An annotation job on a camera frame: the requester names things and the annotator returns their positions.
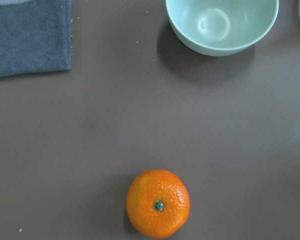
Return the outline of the orange tangerine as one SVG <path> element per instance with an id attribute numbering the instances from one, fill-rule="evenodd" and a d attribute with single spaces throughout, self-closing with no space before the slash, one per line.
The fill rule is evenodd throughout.
<path id="1" fill-rule="evenodd" d="M 154 239 L 165 239 L 188 220 L 190 196 L 174 173 L 163 169 L 147 170 L 129 186 L 125 208 L 138 232 Z"/>

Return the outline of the mint green bowl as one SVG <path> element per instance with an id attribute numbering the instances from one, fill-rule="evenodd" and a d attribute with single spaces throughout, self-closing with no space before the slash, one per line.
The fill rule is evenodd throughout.
<path id="1" fill-rule="evenodd" d="M 241 52 L 273 27 L 278 0 L 167 0 L 177 38 L 189 49 L 213 57 Z"/>

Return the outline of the grey folded cloth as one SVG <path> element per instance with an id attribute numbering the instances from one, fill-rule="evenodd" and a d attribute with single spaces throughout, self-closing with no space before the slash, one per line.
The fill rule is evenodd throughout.
<path id="1" fill-rule="evenodd" d="M 0 0 L 0 78 L 72 68 L 72 1 Z"/>

